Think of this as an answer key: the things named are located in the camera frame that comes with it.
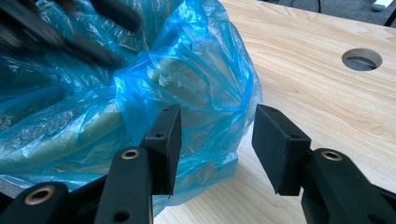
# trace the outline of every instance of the wooden table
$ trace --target wooden table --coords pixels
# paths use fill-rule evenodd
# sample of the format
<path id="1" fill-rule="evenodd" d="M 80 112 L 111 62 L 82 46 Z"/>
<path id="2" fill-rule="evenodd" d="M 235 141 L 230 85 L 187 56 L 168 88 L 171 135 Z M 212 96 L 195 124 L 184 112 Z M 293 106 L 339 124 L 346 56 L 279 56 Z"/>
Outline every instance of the wooden table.
<path id="1" fill-rule="evenodd" d="M 263 102 L 312 139 L 312 148 L 347 154 L 374 184 L 396 192 L 396 30 L 253 0 L 223 0 L 260 77 Z M 379 53 L 368 72 L 342 63 L 349 49 Z M 300 197 L 274 194 L 250 145 L 239 148 L 236 177 L 155 223 L 305 223 Z"/>

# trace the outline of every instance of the black plastic bracket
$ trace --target black plastic bracket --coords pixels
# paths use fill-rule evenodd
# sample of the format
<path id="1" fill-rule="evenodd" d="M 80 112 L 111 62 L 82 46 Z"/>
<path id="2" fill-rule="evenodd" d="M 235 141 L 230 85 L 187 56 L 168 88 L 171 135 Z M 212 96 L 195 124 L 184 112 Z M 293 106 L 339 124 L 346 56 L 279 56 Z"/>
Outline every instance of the black plastic bracket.
<path id="1" fill-rule="evenodd" d="M 94 223 L 152 223 L 149 154 L 131 147 L 114 156 Z"/>
<path id="2" fill-rule="evenodd" d="M 60 223 L 70 205 L 67 186 L 46 182 L 24 190 L 0 214 L 0 223 Z"/>
<path id="3" fill-rule="evenodd" d="M 275 193 L 296 196 L 300 161 L 310 154 L 311 139 L 282 112 L 257 105 L 252 145 Z"/>
<path id="4" fill-rule="evenodd" d="M 151 158 L 154 182 L 152 194 L 173 195 L 181 148 L 180 105 L 163 109 L 142 144 Z"/>
<path id="5" fill-rule="evenodd" d="M 372 185 L 345 154 L 311 150 L 280 111 L 258 105 L 252 145 L 276 193 L 298 195 L 307 223 L 396 223 L 396 195 Z"/>
<path id="6" fill-rule="evenodd" d="M 119 0 L 90 0 L 93 8 L 105 17 L 110 18 L 116 24 L 135 32 L 141 23 L 140 16 L 133 8 L 123 4 Z"/>
<path id="7" fill-rule="evenodd" d="M 63 37 L 50 25 L 42 21 L 34 12 L 16 0 L 2 0 L 0 2 L 0 12 L 8 15 L 17 21 L 31 35 L 38 37 L 47 45 L 53 48 L 60 48 L 64 45 Z"/>

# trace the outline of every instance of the wrapped object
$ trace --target wrapped object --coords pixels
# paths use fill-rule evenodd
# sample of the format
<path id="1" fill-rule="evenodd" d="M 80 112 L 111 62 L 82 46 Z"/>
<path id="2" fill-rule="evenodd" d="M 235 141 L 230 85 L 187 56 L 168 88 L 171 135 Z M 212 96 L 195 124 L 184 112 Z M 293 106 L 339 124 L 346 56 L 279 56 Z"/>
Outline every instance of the wrapped object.
<path id="1" fill-rule="evenodd" d="M 3 180 L 21 188 L 62 181 L 77 189 L 106 174 L 113 154 L 137 146 L 172 104 L 182 106 L 183 146 L 175 195 L 153 197 L 154 215 L 234 175 L 237 146 L 262 93 L 225 9 L 217 0 L 125 2 L 142 17 L 137 33 L 99 16 L 88 1 L 77 1 L 73 15 L 37 2 L 60 33 L 96 40 L 125 58 L 125 68 L 87 65 L 49 49 L 0 55 Z"/>

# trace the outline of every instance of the circular hole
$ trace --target circular hole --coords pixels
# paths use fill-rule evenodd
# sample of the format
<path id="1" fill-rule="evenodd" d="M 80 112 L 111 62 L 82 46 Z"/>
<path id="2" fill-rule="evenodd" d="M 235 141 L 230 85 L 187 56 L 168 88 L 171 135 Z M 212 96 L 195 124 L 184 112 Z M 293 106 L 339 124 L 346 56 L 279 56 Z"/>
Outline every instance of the circular hole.
<path id="1" fill-rule="evenodd" d="M 116 213 L 116 215 L 114 215 L 115 222 L 123 222 L 128 220 L 128 218 L 129 218 L 129 213 L 125 211 L 118 212 Z"/>
<path id="2" fill-rule="evenodd" d="M 324 158 L 331 161 L 340 161 L 343 159 L 338 153 L 332 151 L 323 151 L 321 154 Z"/>
<path id="3" fill-rule="evenodd" d="M 300 137 L 299 135 L 297 135 L 297 134 L 292 134 L 290 137 L 295 138 L 295 139 L 301 138 L 301 137 Z"/>
<path id="4" fill-rule="evenodd" d="M 127 156 L 127 157 L 133 157 L 135 155 L 136 155 L 135 151 L 130 151 L 130 152 L 125 153 L 125 156 Z"/>
<path id="5" fill-rule="evenodd" d="M 375 224 L 386 224 L 386 223 L 387 223 L 387 222 L 384 220 L 384 218 L 379 217 L 379 216 L 377 216 L 377 215 L 375 215 L 375 214 L 369 214 L 369 215 L 368 215 L 368 218 L 370 219 L 370 221 L 371 221 L 372 223 L 375 223 Z"/>
<path id="6" fill-rule="evenodd" d="M 131 160 L 139 156 L 139 151 L 137 149 L 128 149 L 122 152 L 121 156 L 125 160 Z"/>
<path id="7" fill-rule="evenodd" d="M 35 200 L 35 201 L 41 200 L 44 197 L 46 197 L 47 195 L 49 195 L 49 192 L 47 190 L 39 191 L 38 193 L 33 195 L 32 199 Z"/>
<path id="8" fill-rule="evenodd" d="M 163 134 L 163 133 L 156 133 L 156 134 L 155 134 L 156 137 L 163 137 L 164 135 L 165 135 L 165 134 Z"/>
<path id="9" fill-rule="evenodd" d="M 45 186 L 28 194 L 25 198 L 25 203 L 28 205 L 36 205 L 50 199 L 55 191 L 53 186 Z"/>
<path id="10" fill-rule="evenodd" d="M 372 49 L 350 49 L 342 59 L 346 67 L 355 71 L 371 71 L 382 63 L 381 55 Z"/>

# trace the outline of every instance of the plastic wrap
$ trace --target plastic wrap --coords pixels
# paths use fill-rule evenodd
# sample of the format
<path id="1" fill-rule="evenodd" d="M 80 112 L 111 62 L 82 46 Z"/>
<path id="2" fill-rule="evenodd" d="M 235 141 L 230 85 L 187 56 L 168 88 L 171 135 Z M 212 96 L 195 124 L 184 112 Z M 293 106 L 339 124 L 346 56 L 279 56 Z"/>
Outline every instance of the plastic wrap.
<path id="1" fill-rule="evenodd" d="M 217 0 L 126 2 L 143 19 L 135 34 L 88 1 L 77 1 L 74 15 L 38 2 L 43 20 L 63 35 L 83 33 L 124 57 L 129 65 L 121 70 L 53 50 L 0 55 L 2 179 L 21 188 L 43 181 L 81 187 L 108 172 L 116 151 L 137 146 L 172 104 L 182 106 L 183 146 L 175 195 L 154 197 L 154 215 L 234 175 L 235 151 L 262 93 L 225 9 Z"/>

